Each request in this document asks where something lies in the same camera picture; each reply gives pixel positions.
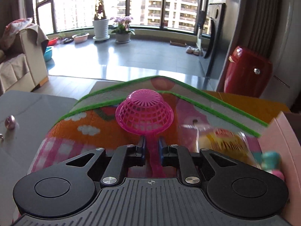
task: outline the play mat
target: play mat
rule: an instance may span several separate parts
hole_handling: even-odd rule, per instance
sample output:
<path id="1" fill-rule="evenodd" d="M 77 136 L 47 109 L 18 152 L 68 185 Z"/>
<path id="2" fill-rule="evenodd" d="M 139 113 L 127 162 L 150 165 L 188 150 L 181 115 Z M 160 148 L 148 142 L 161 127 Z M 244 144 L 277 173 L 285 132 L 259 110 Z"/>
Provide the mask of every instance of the play mat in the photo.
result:
<path id="1" fill-rule="evenodd" d="M 245 133 L 254 157 L 261 152 L 257 137 L 266 123 L 183 82 L 153 76 L 101 89 L 80 99 L 49 131 L 28 173 L 97 147 L 110 150 L 137 144 L 139 136 L 127 133 L 118 125 L 115 111 L 129 94 L 138 89 L 159 92 L 173 109 L 172 125 L 159 134 L 167 144 L 185 145 L 190 152 L 198 152 L 194 130 L 181 127 L 201 123 L 233 132 L 241 131 Z"/>

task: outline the pink checkered pattern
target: pink checkered pattern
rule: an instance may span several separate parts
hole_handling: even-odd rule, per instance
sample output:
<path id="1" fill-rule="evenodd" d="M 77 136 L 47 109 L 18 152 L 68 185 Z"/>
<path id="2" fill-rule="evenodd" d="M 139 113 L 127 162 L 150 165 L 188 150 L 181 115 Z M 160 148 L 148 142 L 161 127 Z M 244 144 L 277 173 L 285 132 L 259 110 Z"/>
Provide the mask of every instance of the pink checkered pattern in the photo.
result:
<path id="1" fill-rule="evenodd" d="M 92 149 L 95 149 L 94 145 L 81 144 L 68 139 L 46 137 L 42 141 L 27 174 L 52 166 Z M 15 208 L 13 222 L 20 216 L 18 209 Z"/>

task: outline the plastic bag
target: plastic bag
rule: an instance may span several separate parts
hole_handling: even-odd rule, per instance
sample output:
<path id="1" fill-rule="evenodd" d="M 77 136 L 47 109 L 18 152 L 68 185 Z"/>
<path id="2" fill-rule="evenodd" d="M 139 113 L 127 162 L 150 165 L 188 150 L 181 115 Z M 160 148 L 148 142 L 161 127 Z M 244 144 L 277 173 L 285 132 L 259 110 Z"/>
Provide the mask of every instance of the plastic bag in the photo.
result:
<path id="1" fill-rule="evenodd" d="M 257 167 L 244 133 L 233 133 L 208 124 L 182 125 L 182 128 L 195 130 L 195 147 L 197 151 L 202 148 L 212 149 L 233 159 Z"/>

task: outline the tiled floor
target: tiled floor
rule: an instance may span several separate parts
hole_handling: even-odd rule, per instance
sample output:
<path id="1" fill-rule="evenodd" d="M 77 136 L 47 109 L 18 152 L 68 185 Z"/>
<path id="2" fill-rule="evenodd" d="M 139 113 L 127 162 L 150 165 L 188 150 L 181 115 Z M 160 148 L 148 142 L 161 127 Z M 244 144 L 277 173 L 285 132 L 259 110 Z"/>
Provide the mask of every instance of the tiled floor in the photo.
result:
<path id="1" fill-rule="evenodd" d="M 132 39 L 116 44 L 114 39 L 94 43 L 60 44 L 47 62 L 50 75 L 129 81 L 162 75 L 185 82 L 198 89 L 213 90 L 210 80 L 202 77 L 198 57 L 184 47 L 167 42 Z"/>

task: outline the red cylinder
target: red cylinder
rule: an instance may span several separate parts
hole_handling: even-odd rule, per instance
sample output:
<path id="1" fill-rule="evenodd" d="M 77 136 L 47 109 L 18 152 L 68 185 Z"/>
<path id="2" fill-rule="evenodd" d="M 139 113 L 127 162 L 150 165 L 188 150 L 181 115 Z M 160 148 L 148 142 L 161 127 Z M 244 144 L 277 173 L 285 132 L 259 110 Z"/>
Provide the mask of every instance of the red cylinder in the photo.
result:
<path id="1" fill-rule="evenodd" d="M 240 46 L 229 61 L 224 92 L 259 98 L 272 75 L 272 63 Z"/>

